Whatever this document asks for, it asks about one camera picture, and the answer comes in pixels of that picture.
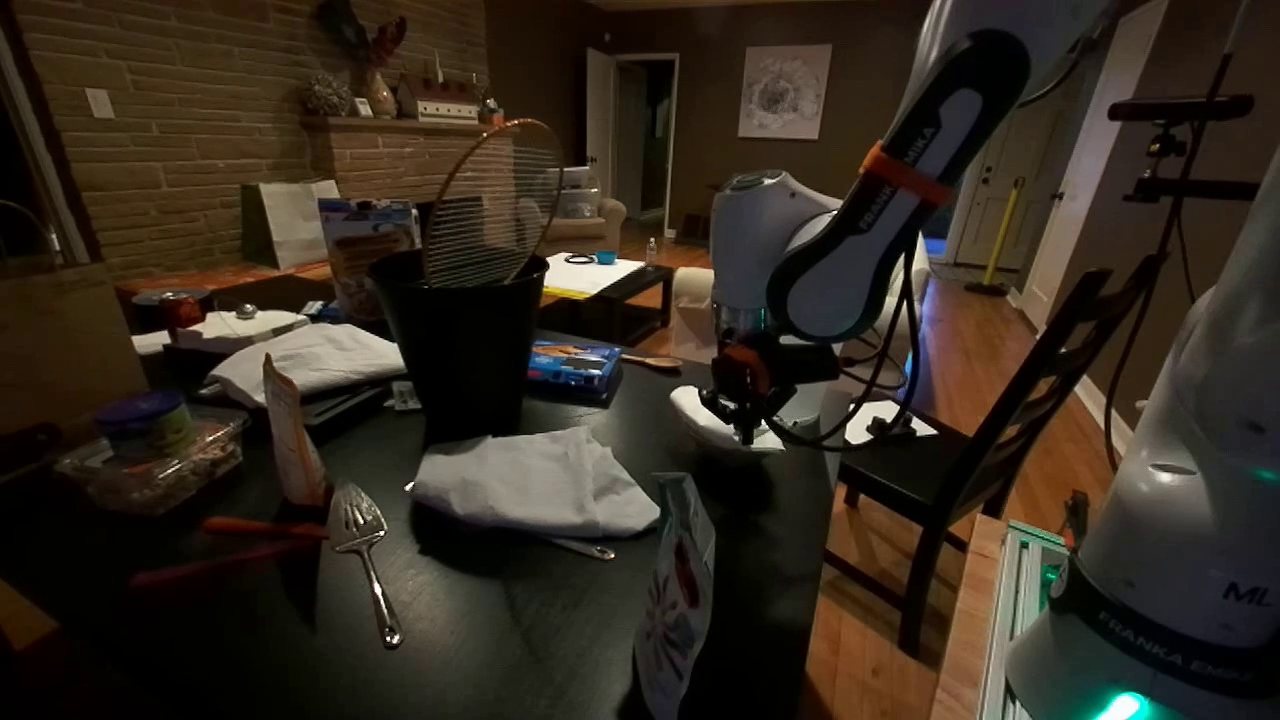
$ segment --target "chair back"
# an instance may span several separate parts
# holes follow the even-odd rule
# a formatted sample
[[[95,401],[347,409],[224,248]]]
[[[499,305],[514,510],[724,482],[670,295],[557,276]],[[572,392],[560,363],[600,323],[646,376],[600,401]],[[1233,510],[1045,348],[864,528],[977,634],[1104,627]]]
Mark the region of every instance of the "chair back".
[[[1013,482],[1042,441],[1052,413],[1073,398],[1098,353],[1112,339],[1130,310],[1153,288],[1159,273],[1157,257],[1143,257],[1122,294],[1104,295],[1112,273],[1084,273],[1067,302],[1052,314],[1048,330],[972,431],[955,461],[955,484],[946,487],[940,505],[952,520],[977,505],[988,516],[1004,513]]]

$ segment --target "book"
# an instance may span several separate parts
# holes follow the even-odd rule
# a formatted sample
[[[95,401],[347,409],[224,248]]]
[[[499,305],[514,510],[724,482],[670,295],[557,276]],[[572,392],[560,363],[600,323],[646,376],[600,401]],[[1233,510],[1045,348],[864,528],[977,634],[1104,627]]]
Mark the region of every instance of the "book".
[[[626,376],[626,348],[564,336],[564,334],[535,334],[527,353],[527,392],[547,401],[572,404],[607,404]]]

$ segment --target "fork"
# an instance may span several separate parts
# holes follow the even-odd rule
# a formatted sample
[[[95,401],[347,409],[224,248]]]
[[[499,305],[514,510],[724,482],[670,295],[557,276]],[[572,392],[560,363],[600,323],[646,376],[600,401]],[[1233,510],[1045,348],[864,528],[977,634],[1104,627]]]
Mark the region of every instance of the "fork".
[[[402,619],[392,611],[392,599],[371,567],[371,544],[387,537],[386,513],[363,498],[356,484],[339,484],[334,493],[334,534],[336,551],[356,551],[368,575],[371,607],[376,607],[376,627],[387,648],[402,648]]]

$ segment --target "wooden chair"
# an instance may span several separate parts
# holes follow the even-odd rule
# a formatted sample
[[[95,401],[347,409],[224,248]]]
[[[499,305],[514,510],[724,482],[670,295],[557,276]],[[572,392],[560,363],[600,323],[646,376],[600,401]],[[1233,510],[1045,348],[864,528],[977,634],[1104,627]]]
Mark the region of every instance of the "wooden chair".
[[[948,528],[977,510],[988,516],[1004,513],[1013,482],[1036,435],[1073,398],[1076,380],[1087,371],[1157,273],[1157,257],[1140,260],[1130,284],[1112,295],[1104,295],[1108,273],[1084,273],[972,435],[932,416],[900,413],[877,441],[844,450],[840,484],[849,484],[849,505],[874,498],[896,516],[921,525],[906,592],[880,586],[828,548],[828,566],[838,573],[874,588],[887,605],[900,605],[896,643],[906,653],[921,653],[940,548],[955,544],[963,551],[963,540],[955,540]],[[935,429],[935,435],[900,431],[914,429],[914,420],[924,420]]]

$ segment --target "black bucket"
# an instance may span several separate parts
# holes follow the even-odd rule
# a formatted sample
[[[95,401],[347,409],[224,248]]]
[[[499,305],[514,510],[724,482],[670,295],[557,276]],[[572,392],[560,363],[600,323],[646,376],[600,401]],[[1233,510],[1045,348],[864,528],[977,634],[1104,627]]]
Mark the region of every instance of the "black bucket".
[[[493,251],[495,264],[520,273],[477,288],[432,288],[421,251],[398,251],[368,270],[424,404],[430,443],[520,431],[547,260]]]

